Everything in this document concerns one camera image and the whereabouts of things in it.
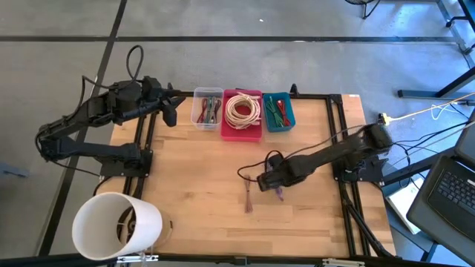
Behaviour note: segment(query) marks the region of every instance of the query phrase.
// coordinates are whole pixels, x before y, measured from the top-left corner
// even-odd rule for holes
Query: green wire
[[[272,102],[272,97],[269,98],[269,101],[266,102],[266,108],[274,114],[274,120],[275,120],[275,125],[277,127],[283,127],[284,126],[284,121],[282,118],[279,116],[278,112],[275,109],[274,103]]]

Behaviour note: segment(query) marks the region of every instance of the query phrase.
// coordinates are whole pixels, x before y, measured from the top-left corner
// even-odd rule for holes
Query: laptop keyboard
[[[474,185],[446,171],[439,182],[437,192],[475,216]]]

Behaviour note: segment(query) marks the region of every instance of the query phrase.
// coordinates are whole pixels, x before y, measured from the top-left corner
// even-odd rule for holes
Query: plastic container
[[[261,107],[261,120],[259,125],[251,125],[243,130],[236,130],[231,128],[224,119],[224,113],[226,109],[223,108],[223,124],[221,125],[221,138],[225,141],[235,141],[235,142],[260,142],[262,139],[262,92],[259,90],[232,90],[226,89],[223,94],[223,107],[226,107],[226,104],[230,98],[237,95],[238,92],[248,94],[250,96],[260,96],[259,105]],[[247,107],[237,107],[236,110],[241,114],[249,114],[250,110]]]
[[[203,111],[203,99],[215,96],[221,101],[220,109],[217,111],[217,123],[198,123],[198,118]],[[191,122],[200,130],[213,131],[220,127],[223,109],[223,89],[221,88],[196,88],[193,93],[193,108],[191,109]]]
[[[275,124],[274,114],[272,114],[272,112],[266,108],[266,103],[270,101],[271,97],[272,97],[272,101],[274,102],[275,109],[279,115],[281,115],[281,112],[278,110],[276,102],[277,100],[284,101],[287,119],[289,119],[290,121],[290,126],[279,127]],[[267,130],[269,132],[276,133],[276,132],[290,131],[290,129],[292,129],[295,126],[294,111],[292,110],[292,103],[290,102],[290,95],[288,93],[266,93],[263,95],[263,103],[264,103],[263,109],[266,112]]]

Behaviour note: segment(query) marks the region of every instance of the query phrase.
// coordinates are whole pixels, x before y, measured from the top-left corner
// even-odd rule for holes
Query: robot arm
[[[162,88],[161,84],[149,76],[138,82],[122,81],[114,83],[108,92],[83,102],[72,114],[40,127],[36,135],[40,154],[50,161],[66,159],[70,156],[92,156],[103,164],[108,163],[118,170],[118,174],[128,169],[139,169],[145,157],[138,144],[121,146],[76,142],[69,135],[86,127],[100,127],[109,122],[121,125],[131,119],[153,112],[163,113],[163,120],[169,127],[177,124],[176,107],[185,97],[180,91]]]
[[[295,185],[303,182],[316,168],[336,160],[342,160],[346,169],[353,171],[363,159],[387,153],[392,144],[384,126],[366,125],[345,140],[310,155],[288,159],[274,155],[269,158],[272,170],[258,176],[259,188],[267,191]]]

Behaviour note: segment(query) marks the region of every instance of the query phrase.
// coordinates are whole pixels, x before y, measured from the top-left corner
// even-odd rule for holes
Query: teal plastic container
[[[279,127],[275,124],[274,114],[272,114],[272,112],[269,111],[268,108],[266,108],[266,103],[270,101],[271,97],[272,97],[272,101],[273,101],[273,104],[275,106],[275,109],[276,109],[276,111],[279,115],[281,115],[281,112],[278,110],[277,101],[278,100],[283,100],[284,101],[286,114],[287,114],[287,119],[289,119],[289,121],[290,121],[290,126]],[[265,110],[267,130],[269,132],[276,133],[276,132],[290,131],[290,129],[292,129],[295,126],[294,111],[292,110],[292,103],[290,102],[289,93],[265,93],[263,95],[263,107],[262,108]]]

